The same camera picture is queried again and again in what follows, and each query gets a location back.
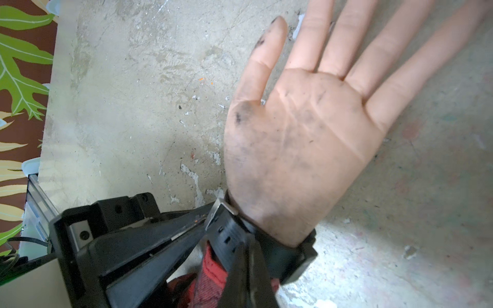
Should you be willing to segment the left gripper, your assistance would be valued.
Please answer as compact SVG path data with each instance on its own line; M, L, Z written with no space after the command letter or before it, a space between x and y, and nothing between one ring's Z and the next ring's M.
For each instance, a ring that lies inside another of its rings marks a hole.
M59 214L50 222L50 240L72 306L160 307L172 303L166 280L204 236L205 227L196 226L212 206L169 219L146 192Z

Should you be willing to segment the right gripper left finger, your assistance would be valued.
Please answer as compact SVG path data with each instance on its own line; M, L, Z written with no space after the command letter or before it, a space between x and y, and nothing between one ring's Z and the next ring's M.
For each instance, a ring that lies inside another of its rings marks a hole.
M218 307L250 307L250 236L237 247Z

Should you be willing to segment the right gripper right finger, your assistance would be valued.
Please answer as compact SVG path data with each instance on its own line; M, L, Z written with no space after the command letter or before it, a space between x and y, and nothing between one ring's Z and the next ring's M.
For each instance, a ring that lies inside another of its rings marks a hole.
M247 237L247 307L279 307L274 295L268 269L259 243Z

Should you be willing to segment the black wrist watch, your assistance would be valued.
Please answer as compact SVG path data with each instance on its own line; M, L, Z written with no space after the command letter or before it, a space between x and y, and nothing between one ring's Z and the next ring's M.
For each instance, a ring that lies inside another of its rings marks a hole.
M205 221L205 230L209 245L227 272L231 271L236 247L252 235L261 247L268 273L282 285L297 281L318 256L313 248L315 230L298 247L285 246L242 217L228 198L216 199Z

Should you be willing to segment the mannequin hand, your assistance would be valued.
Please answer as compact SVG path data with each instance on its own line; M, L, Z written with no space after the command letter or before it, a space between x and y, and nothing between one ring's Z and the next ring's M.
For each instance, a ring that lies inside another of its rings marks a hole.
M267 100L268 79L287 36L276 18L255 45L225 124L228 192L240 213L278 242L296 247L328 215L425 83L467 43L492 10L466 1L399 69L434 7L403 1L363 53L376 1L348 1L336 23L333 1L311 1Z

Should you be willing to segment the red plaid sleeve forearm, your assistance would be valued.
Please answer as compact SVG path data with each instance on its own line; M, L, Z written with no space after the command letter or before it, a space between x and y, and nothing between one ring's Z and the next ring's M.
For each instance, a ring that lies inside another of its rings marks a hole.
M198 273L189 273L168 283L168 292L172 300L170 306L218 307L229 272L223 268L209 242L206 242L204 248L204 257ZM276 296L281 283L277 278L270 280Z

